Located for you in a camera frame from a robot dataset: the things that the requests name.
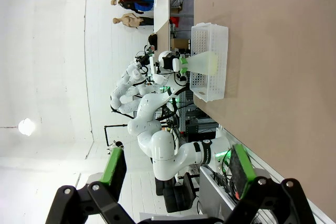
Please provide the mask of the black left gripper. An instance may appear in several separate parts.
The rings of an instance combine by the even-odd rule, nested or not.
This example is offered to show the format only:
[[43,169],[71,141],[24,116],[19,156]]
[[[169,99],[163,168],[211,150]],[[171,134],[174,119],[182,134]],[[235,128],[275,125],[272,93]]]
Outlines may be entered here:
[[[160,67],[166,70],[173,70],[173,63],[175,65],[185,65],[188,64],[187,59],[183,57],[175,58],[175,53],[172,51],[163,51],[159,55],[159,64]],[[187,81],[187,68],[182,68],[175,72],[175,78],[178,81]]]

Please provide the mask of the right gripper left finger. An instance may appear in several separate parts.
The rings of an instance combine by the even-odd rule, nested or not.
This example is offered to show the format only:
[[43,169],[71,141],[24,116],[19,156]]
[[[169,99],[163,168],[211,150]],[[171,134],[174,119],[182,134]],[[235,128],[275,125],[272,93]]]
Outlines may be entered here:
[[46,223],[86,223],[90,215],[97,214],[105,223],[134,223],[118,203],[126,171],[123,149],[113,148],[99,180],[81,189],[70,185],[58,188]]

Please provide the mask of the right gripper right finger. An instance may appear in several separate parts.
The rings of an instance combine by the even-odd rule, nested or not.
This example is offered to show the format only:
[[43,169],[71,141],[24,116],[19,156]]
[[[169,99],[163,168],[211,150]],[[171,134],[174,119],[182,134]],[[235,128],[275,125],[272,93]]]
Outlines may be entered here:
[[231,148],[228,167],[239,201],[225,223],[252,223],[259,210],[270,211],[276,223],[316,223],[298,180],[258,176],[241,144]]

